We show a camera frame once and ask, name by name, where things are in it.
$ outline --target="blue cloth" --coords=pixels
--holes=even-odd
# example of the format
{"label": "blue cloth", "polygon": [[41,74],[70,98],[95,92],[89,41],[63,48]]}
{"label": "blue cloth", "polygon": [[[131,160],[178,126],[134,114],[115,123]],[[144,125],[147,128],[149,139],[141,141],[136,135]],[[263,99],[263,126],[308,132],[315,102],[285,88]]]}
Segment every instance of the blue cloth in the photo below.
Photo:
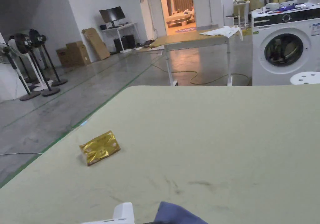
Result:
{"label": "blue cloth", "polygon": [[161,202],[155,222],[170,224],[208,224],[181,206]]}

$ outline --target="doorway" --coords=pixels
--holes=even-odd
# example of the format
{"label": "doorway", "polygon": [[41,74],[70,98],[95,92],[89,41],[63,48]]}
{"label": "doorway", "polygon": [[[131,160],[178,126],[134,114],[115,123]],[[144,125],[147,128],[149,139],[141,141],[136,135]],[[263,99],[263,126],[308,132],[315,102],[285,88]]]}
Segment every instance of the doorway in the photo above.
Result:
{"label": "doorway", "polygon": [[197,30],[193,0],[161,0],[161,5],[167,35]]}

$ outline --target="yellow cable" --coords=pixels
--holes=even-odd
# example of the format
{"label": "yellow cable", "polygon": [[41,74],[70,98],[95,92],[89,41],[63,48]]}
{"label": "yellow cable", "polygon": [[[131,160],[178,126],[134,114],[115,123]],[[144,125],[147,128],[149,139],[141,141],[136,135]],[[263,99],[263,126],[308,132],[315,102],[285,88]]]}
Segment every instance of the yellow cable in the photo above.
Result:
{"label": "yellow cable", "polygon": [[[154,66],[154,67],[156,67],[156,68],[159,68],[159,69],[160,69],[161,71],[163,71],[163,72],[168,73],[168,71],[166,71],[166,70],[164,70],[164,69],[162,69],[162,68],[160,68],[160,67],[158,67],[158,66],[156,66],[156,65],[154,65],[154,64],[151,64],[151,65]],[[209,82],[205,82],[205,83],[194,83],[194,82],[192,82],[192,80],[193,80],[194,78],[196,78],[196,76],[198,76],[198,73],[197,73],[196,71],[179,71],[179,72],[177,71],[177,72],[172,72],[172,73],[183,73],[183,72],[192,72],[192,73],[195,73],[195,74],[196,74],[194,77],[192,77],[192,78],[190,79],[190,83],[191,83],[192,85],[207,85],[207,84],[209,84],[209,83],[215,82],[215,81],[217,81],[217,80],[220,80],[221,78],[224,78],[224,77],[228,76],[228,74],[226,74],[226,75],[223,75],[223,76],[221,76],[221,77],[218,77],[218,78],[214,79],[213,81],[209,81]],[[248,86],[249,83],[250,83],[250,77],[248,77],[247,75],[240,74],[240,73],[232,73],[231,75],[238,75],[238,76],[246,77],[246,78],[248,79],[248,84],[247,84],[247,86]]]}

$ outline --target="green floor tape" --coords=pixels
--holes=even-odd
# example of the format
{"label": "green floor tape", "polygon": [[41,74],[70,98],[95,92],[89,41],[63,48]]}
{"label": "green floor tape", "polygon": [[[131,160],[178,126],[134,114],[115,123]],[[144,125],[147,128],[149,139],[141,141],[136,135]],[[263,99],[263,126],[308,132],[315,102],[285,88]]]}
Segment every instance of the green floor tape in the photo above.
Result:
{"label": "green floor tape", "polygon": [[85,82],[89,81],[91,78],[94,78],[96,75],[98,75],[98,74],[100,74],[100,73],[102,73],[102,72],[106,71],[107,69],[109,69],[109,68],[113,67],[114,65],[118,64],[118,63],[119,63],[119,62],[121,62],[122,60],[124,60],[124,59],[126,59],[126,58],[128,58],[129,56],[132,56],[132,55],[133,55],[133,54],[130,54],[130,55],[128,55],[128,56],[123,57],[122,59],[118,60],[116,63],[114,63],[114,64],[110,65],[109,67],[107,67],[106,69],[103,69],[102,71],[100,71],[100,72],[96,73],[94,76],[92,76],[92,77],[89,77],[89,78],[85,79],[84,81],[82,81],[82,82],[81,82],[81,83],[79,83],[78,85],[76,85],[76,86],[74,86],[74,87],[70,88],[69,90],[66,90],[65,92],[61,92],[61,93],[59,93],[57,96],[55,96],[55,97],[54,97],[53,99],[51,99],[50,101],[45,102],[44,104],[42,104],[42,105],[38,106],[36,109],[34,109],[34,110],[32,110],[32,111],[30,111],[30,112],[26,113],[25,115],[23,115],[23,116],[21,116],[21,117],[17,118],[17,119],[16,119],[16,120],[14,120],[13,122],[11,122],[11,123],[9,123],[9,124],[5,125],[4,127],[2,127],[2,129],[4,129],[4,128],[6,128],[6,127],[10,126],[10,125],[12,125],[12,124],[13,124],[13,123],[15,123],[16,121],[18,121],[18,120],[20,120],[20,119],[24,118],[25,116],[29,115],[30,113],[32,113],[32,112],[34,112],[34,111],[36,111],[37,109],[39,109],[39,108],[43,107],[43,106],[44,106],[44,105],[46,105],[46,104],[48,104],[48,103],[52,102],[53,100],[57,99],[59,96],[62,96],[62,95],[63,95],[63,94],[65,94],[65,93],[67,93],[68,91],[71,91],[71,90],[75,89],[76,87],[80,86],[81,84],[83,84],[83,83],[85,83]]}
{"label": "green floor tape", "polygon": [[[137,75],[134,79],[132,79],[131,81],[129,81],[123,88],[121,88],[118,92],[116,92],[115,94],[113,94],[107,101],[105,101],[104,103],[102,103],[100,106],[98,106],[96,109],[94,109],[90,114],[88,114],[85,118],[83,118],[82,120],[80,120],[75,126],[72,127],[72,129],[68,132],[66,132],[65,134],[63,134],[61,137],[59,137],[56,141],[54,141],[53,143],[51,143],[48,147],[44,148],[41,153],[45,153],[46,151],[48,151],[51,147],[53,147],[55,144],[57,144],[59,141],[61,141],[67,134],[69,134],[72,130],[74,130],[75,128],[79,127],[84,121],[86,121],[89,117],[91,117],[94,113],[96,113],[100,108],[102,108],[104,105],[106,105],[109,101],[111,101],[116,95],[118,95],[120,92],[122,92],[124,89],[126,89],[128,86],[131,85],[131,83],[133,83],[139,76],[141,76],[142,74],[144,74],[151,66],[152,64],[154,64],[155,62],[159,61],[163,56],[157,56],[155,59],[153,59],[150,63],[150,65],[143,70],[142,73],[140,73],[139,75]],[[21,171],[23,171],[27,166],[29,166],[33,161],[35,161],[39,156],[35,156],[32,157],[30,160],[28,160],[24,165],[22,165],[21,167],[19,167],[15,172],[9,174],[9,176],[7,176],[3,182],[1,182],[0,184],[0,188],[2,188],[5,184],[7,184],[8,182],[10,182],[17,174],[19,174]]]}

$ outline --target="washing machine door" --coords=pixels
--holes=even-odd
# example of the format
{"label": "washing machine door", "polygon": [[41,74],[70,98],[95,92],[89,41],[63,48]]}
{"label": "washing machine door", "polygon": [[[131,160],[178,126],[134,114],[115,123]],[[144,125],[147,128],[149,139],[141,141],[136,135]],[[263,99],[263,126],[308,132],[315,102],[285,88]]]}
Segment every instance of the washing machine door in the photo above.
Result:
{"label": "washing machine door", "polygon": [[271,73],[287,74],[310,60],[311,41],[296,28],[282,28],[270,34],[261,44],[262,66]]}
{"label": "washing machine door", "polygon": [[287,67],[297,62],[303,53],[301,38],[291,33],[272,38],[264,49],[266,60],[276,67]]}

